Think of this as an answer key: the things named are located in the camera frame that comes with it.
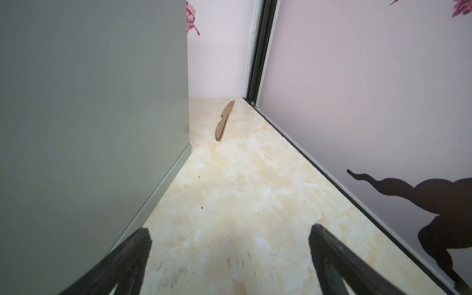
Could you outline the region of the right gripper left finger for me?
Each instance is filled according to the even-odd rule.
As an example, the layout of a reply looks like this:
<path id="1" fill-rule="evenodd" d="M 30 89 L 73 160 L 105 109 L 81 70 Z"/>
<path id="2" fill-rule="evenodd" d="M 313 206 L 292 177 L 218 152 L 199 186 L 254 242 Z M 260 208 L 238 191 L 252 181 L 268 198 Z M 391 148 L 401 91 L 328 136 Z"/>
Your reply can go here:
<path id="1" fill-rule="evenodd" d="M 137 229 L 61 295 L 139 295 L 152 247 L 147 228 Z"/>

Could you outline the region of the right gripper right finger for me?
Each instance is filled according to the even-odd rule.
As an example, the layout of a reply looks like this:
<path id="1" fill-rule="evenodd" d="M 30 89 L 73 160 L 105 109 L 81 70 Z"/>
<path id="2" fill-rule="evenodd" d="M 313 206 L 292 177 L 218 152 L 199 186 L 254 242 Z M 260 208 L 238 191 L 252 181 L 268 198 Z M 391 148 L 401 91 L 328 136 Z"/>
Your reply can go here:
<path id="1" fill-rule="evenodd" d="M 324 295 L 402 295 L 403 292 L 366 264 L 320 224 L 309 236 L 312 262 Z"/>

